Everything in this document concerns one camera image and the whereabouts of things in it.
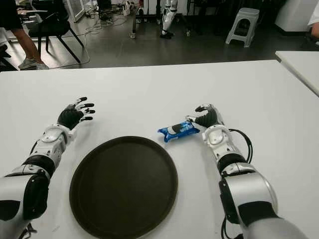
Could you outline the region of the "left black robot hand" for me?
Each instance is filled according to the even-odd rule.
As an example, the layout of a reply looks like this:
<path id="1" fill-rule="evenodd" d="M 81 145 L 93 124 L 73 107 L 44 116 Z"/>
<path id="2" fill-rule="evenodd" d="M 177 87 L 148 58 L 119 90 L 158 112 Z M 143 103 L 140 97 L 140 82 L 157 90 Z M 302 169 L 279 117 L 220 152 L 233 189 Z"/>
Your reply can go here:
<path id="1" fill-rule="evenodd" d="M 69 104 L 59 115 L 57 124 L 69 130 L 74 129 L 80 122 L 92 120 L 95 113 L 93 103 L 86 103 L 87 97 L 80 97 L 75 102 Z"/>

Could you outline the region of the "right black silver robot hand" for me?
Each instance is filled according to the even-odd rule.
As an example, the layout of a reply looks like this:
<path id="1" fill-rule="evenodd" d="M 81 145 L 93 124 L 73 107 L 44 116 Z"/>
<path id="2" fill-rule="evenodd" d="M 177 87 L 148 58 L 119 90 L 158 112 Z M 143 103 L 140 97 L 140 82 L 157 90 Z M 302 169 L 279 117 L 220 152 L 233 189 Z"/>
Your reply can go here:
<path id="1" fill-rule="evenodd" d="M 206 112 L 201 116 L 186 116 L 185 119 L 204 128 L 209 128 L 214 125 L 224 125 L 221 114 L 212 104 L 202 104 L 195 109 L 195 112 Z"/>

